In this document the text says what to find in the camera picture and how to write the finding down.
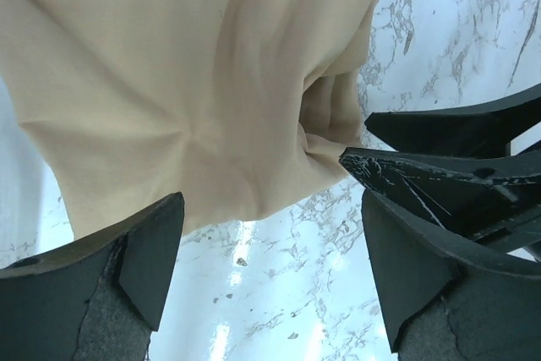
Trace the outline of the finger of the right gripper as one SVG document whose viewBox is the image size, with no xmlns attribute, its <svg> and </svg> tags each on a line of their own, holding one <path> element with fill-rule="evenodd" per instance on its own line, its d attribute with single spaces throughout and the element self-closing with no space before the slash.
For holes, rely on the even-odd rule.
<svg viewBox="0 0 541 361">
<path fill-rule="evenodd" d="M 540 152 L 464 158 L 348 148 L 339 162 L 366 189 L 483 246 L 540 257 Z"/>
<path fill-rule="evenodd" d="M 477 105 L 417 112 L 374 112 L 364 124 L 403 153 L 503 157 L 510 143 L 540 122 L 540 85 Z"/>
</svg>

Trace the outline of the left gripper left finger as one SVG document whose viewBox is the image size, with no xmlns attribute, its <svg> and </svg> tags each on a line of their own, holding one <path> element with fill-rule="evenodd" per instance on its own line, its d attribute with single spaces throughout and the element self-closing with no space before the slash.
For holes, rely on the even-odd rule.
<svg viewBox="0 0 541 361">
<path fill-rule="evenodd" d="M 122 222 L 1 270 L 3 360 L 144 360 L 183 230 L 169 194 Z"/>
</svg>

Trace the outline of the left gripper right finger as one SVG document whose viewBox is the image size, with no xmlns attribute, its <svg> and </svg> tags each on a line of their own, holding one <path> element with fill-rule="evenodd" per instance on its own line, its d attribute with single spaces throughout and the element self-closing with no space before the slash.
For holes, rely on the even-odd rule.
<svg viewBox="0 0 541 361">
<path fill-rule="evenodd" d="M 363 230 L 400 360 L 538 360 L 540 264 L 472 243 L 372 192 Z"/>
</svg>

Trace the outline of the beige t shirt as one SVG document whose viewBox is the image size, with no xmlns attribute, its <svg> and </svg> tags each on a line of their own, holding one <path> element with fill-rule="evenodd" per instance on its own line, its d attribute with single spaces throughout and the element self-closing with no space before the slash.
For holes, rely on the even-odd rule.
<svg viewBox="0 0 541 361">
<path fill-rule="evenodd" d="M 180 192 L 185 232 L 342 181 L 379 0 L 1 0 L 1 75 L 74 236 Z"/>
</svg>

